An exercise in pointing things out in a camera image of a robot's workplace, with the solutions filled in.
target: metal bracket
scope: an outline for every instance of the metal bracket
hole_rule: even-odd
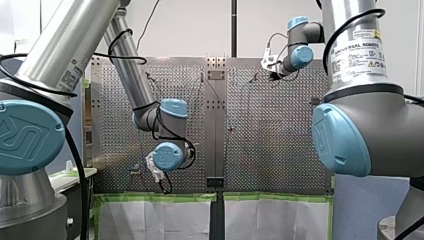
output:
[[[224,187],[224,177],[208,177],[206,182],[208,187]]]
[[[208,71],[208,80],[225,80],[225,71],[219,71],[219,70]]]

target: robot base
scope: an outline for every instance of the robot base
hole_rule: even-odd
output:
[[[66,240],[68,206],[58,195],[53,206],[43,212],[0,223],[0,239]]]

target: label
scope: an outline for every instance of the label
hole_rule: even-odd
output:
[[[348,82],[361,74],[387,76],[383,45],[379,39],[357,39],[331,50],[333,80]]]
[[[61,91],[73,92],[78,81],[84,74],[84,67],[73,59],[63,74],[56,88]]]
[[[361,29],[356,30],[353,32],[353,39],[364,39],[364,38],[371,38],[371,39],[380,39],[381,40],[381,34],[380,31],[376,29]]]

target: industrial robot arm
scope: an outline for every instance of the industrial robot arm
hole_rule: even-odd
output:
[[[378,24],[385,11],[375,0],[323,0],[322,11],[330,91],[312,117],[319,159],[337,174],[411,177],[395,239],[424,239],[423,101],[407,103],[403,88],[388,79]],[[282,78],[306,67],[313,59],[307,44],[323,41],[318,25],[291,20],[288,56],[269,58],[267,50],[263,68]]]
[[[109,54],[137,56],[135,43],[125,20],[126,10],[120,8],[112,19],[105,40]],[[186,160],[195,157],[193,144],[185,138],[187,103],[180,99],[163,99],[159,104],[153,97],[150,84],[140,63],[128,59],[111,59],[133,109],[134,125],[143,131],[158,132],[160,144],[147,161],[156,180],[164,178],[162,172],[178,169]]]
[[[195,158],[185,138],[187,103],[153,98],[140,67],[125,10],[130,0],[63,0],[18,72],[1,62],[26,54],[0,57],[0,239],[67,239],[66,197],[55,194],[45,167],[68,140],[82,190],[81,239],[88,226],[88,188],[82,161],[66,125],[72,116],[70,98],[105,34],[108,55],[116,66],[134,111],[134,123],[158,132],[154,167],[181,168]],[[39,231],[49,224],[51,231]]]

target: perforated metal board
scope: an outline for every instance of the perforated metal board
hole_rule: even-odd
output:
[[[321,61],[270,83],[259,59],[228,59],[226,191],[330,193],[312,141],[311,97],[328,90]],[[296,74],[287,77],[292,79]]]
[[[190,169],[169,174],[174,192],[205,192],[204,85],[201,82],[206,61],[149,58],[148,62],[145,70],[150,74],[155,97],[181,98],[189,104],[187,138],[196,146],[197,160]],[[157,143],[151,133],[133,127],[132,110],[114,66],[103,59],[95,59],[93,64],[93,128],[97,129],[93,129],[93,154],[96,165],[100,166],[95,191],[159,191],[144,163],[144,157]],[[130,174],[136,164],[141,166],[140,174]]]
[[[196,145],[196,164],[171,173],[175,193],[206,192],[205,84],[203,58],[149,58],[146,71],[155,96],[189,103],[187,137]],[[311,97],[327,91],[319,62],[293,82],[271,83],[260,59],[226,59],[227,119],[224,191],[271,191],[328,194],[330,174],[318,161],[310,131]],[[158,191],[142,157],[153,150],[150,133],[135,130],[132,111],[113,65],[95,59],[92,69],[93,160],[100,167],[95,191]],[[142,174],[129,169],[141,164]]]

